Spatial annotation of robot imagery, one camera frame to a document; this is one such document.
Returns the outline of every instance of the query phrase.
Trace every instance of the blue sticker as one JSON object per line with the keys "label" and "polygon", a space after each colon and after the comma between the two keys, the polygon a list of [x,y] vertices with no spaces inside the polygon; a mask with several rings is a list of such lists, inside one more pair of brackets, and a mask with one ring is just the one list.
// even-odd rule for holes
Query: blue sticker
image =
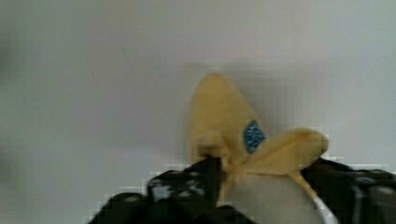
{"label": "blue sticker", "polygon": [[255,120],[251,121],[246,127],[244,139],[248,154],[253,153],[257,149],[257,146],[265,140],[264,133]]}

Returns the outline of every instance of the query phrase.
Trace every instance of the white wall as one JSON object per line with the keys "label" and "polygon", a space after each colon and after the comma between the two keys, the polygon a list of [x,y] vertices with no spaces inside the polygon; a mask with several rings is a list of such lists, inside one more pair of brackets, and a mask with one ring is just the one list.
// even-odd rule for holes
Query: white wall
{"label": "white wall", "polygon": [[86,223],[186,163],[189,102],[211,72],[267,135],[313,127],[328,156],[396,171],[392,0],[0,2],[1,223]]}

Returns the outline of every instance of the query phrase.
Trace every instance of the white background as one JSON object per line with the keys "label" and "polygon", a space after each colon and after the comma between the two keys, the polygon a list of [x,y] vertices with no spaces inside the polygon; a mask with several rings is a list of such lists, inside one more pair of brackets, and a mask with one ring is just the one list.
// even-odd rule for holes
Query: white background
{"label": "white background", "polygon": [[393,0],[0,3],[1,223],[87,223],[188,163],[191,95],[211,72],[267,136],[312,127],[327,156],[396,171]]}

